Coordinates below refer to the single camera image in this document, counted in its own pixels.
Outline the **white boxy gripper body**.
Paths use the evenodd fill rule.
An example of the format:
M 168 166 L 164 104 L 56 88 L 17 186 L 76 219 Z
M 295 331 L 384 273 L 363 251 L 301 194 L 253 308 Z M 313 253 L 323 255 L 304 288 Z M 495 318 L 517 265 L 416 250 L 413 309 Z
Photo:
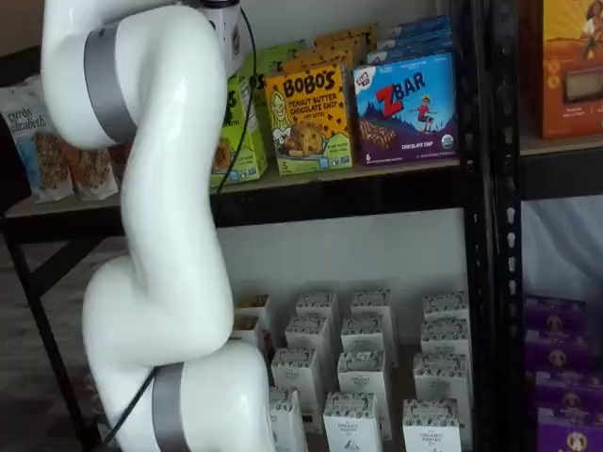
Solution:
M 239 20 L 241 19 L 240 1 L 202 0 L 200 11 L 214 26 L 218 35 L 226 71 L 235 73 L 243 60 L 239 30 Z

